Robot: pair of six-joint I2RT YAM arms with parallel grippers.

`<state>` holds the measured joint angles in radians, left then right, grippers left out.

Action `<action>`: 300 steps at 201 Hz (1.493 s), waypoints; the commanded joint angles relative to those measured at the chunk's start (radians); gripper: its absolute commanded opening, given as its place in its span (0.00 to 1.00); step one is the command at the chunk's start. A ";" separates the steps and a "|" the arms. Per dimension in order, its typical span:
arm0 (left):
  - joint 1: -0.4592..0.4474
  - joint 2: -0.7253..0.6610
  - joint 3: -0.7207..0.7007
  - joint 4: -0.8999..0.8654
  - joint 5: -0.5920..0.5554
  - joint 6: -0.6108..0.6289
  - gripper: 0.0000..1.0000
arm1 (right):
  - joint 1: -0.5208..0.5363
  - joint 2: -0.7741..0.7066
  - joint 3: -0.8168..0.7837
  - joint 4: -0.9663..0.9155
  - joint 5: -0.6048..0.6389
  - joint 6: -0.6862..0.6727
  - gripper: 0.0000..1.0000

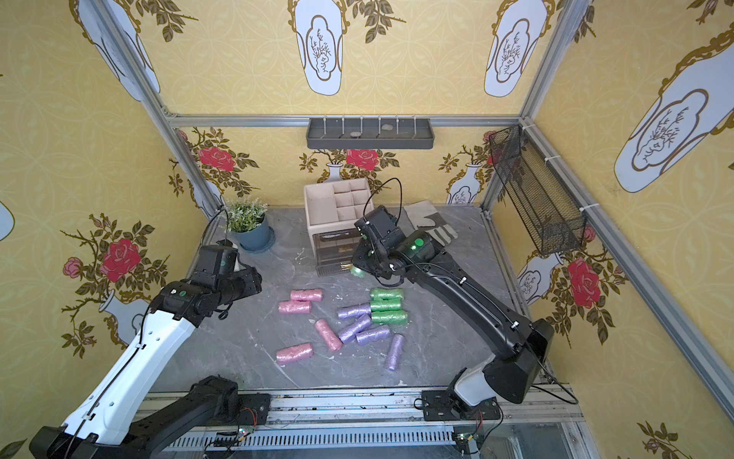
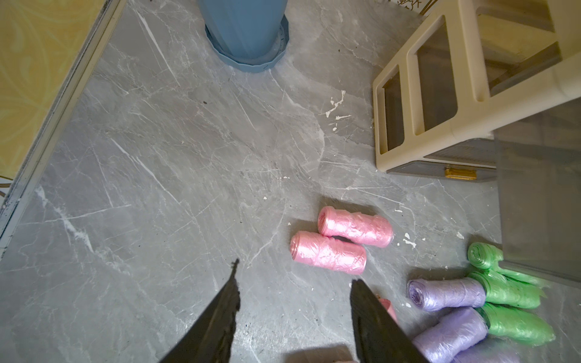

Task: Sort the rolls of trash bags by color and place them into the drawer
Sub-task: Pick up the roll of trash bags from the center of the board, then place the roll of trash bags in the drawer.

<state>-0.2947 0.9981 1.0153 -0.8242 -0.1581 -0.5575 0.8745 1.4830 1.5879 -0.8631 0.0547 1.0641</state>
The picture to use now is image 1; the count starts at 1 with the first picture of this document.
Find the green trash bag roll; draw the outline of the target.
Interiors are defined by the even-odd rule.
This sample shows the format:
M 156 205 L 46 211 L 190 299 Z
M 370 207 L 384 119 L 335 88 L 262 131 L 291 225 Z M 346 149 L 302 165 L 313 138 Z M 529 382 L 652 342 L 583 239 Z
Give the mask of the green trash bag roll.
M 403 310 L 395 311 L 376 311 L 371 315 L 373 323 L 378 324 L 405 324 L 408 321 L 408 314 Z
M 372 312 L 392 312 L 401 310 L 400 298 L 376 299 L 370 302 Z
M 373 288 L 370 290 L 370 298 L 373 301 L 384 301 L 404 299 L 403 289 Z
M 363 271 L 362 269 L 359 269 L 359 268 L 358 268 L 358 267 L 356 267 L 356 266 L 352 266 L 352 267 L 351 267 L 351 269 L 350 269 L 350 273 L 351 273 L 351 275 L 353 275 L 354 277 L 359 277 L 359 278 L 363 278 L 363 277 L 366 277 L 366 273 L 365 273 L 365 271 Z

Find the beige drawer organizer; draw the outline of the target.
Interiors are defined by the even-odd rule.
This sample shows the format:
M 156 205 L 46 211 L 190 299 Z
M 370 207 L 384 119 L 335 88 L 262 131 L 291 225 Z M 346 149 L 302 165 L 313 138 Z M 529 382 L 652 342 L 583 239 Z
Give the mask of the beige drawer organizer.
M 348 273 L 361 234 L 355 223 L 374 205 L 364 178 L 324 182 L 304 187 L 307 233 L 320 277 Z

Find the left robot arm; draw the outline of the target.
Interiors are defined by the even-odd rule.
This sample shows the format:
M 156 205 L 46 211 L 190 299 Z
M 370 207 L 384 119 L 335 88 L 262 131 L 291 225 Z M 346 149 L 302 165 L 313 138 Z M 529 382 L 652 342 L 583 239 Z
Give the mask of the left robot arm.
M 135 421 L 134 416 L 167 363 L 201 323 L 227 315 L 236 300 L 262 291 L 250 266 L 205 273 L 204 280 L 171 282 L 152 300 L 141 330 L 90 396 L 58 428 L 44 426 L 29 450 L 36 458 L 150 458 L 195 426 L 239 415 L 238 386 L 210 376 L 187 395 Z

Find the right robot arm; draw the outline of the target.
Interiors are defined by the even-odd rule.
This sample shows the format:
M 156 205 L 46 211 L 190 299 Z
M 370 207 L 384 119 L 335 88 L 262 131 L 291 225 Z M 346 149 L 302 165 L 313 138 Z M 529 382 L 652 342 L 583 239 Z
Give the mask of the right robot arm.
M 466 407 L 500 396 L 521 404 L 535 382 L 554 339 L 548 321 L 517 313 L 473 279 L 425 231 L 406 236 L 390 229 L 379 237 L 363 228 L 353 263 L 373 277 L 399 277 L 437 296 L 489 347 L 489 357 L 451 384 L 451 396 Z

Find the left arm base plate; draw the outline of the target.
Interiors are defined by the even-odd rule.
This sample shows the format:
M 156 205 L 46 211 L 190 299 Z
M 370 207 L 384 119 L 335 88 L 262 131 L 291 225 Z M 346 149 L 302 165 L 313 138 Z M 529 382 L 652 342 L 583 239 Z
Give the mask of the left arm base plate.
M 265 426 L 271 408 L 271 394 L 246 393 L 229 397 L 227 415 L 238 426 Z

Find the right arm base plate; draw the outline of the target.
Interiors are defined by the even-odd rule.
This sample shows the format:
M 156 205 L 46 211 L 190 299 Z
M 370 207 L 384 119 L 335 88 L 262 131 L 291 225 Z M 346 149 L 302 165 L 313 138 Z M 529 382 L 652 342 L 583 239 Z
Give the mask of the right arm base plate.
M 424 390 L 417 399 L 416 407 L 428 422 L 499 421 L 502 417 L 495 398 L 470 407 L 447 389 Z

